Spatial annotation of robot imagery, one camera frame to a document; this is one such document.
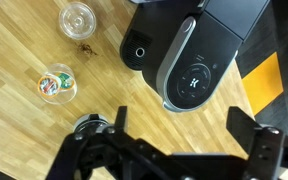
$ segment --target wooden tabletop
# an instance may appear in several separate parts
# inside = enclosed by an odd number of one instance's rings
[[[128,69],[119,56],[136,5],[128,0],[83,1],[97,17],[95,33],[82,41],[94,55],[80,51],[80,41],[60,31],[58,15],[68,2],[0,1],[0,171],[16,179],[44,179],[80,116],[99,113],[114,123],[122,105],[128,106],[128,134],[166,154],[246,157],[225,129],[229,106],[252,116],[235,62],[204,106],[186,113],[167,111],[141,72]],[[54,63],[71,67],[77,82],[75,98],[64,105],[48,104],[37,92],[38,80]]]

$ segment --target coffee machine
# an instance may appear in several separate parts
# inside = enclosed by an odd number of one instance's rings
[[[124,63],[174,112],[197,109],[214,93],[268,0],[142,3],[121,45]]]

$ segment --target clear plastic cup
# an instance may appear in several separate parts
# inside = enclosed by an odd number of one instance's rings
[[[59,15],[63,32],[76,40],[86,39],[96,28],[96,18],[91,8],[80,2],[69,3]]]
[[[65,64],[53,64],[38,81],[41,98],[51,104],[64,104],[71,101],[77,92],[75,77]]]

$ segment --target orange panel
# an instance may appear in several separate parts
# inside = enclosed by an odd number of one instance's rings
[[[243,78],[254,115],[283,92],[276,52]]]

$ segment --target glass cup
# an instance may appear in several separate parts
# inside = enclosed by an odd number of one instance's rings
[[[86,39],[96,28],[96,18],[91,8],[80,2],[69,3],[59,15],[62,31],[76,40]]]
[[[65,64],[52,64],[38,81],[38,92],[43,100],[51,104],[64,104],[77,93],[77,85],[71,68]]]

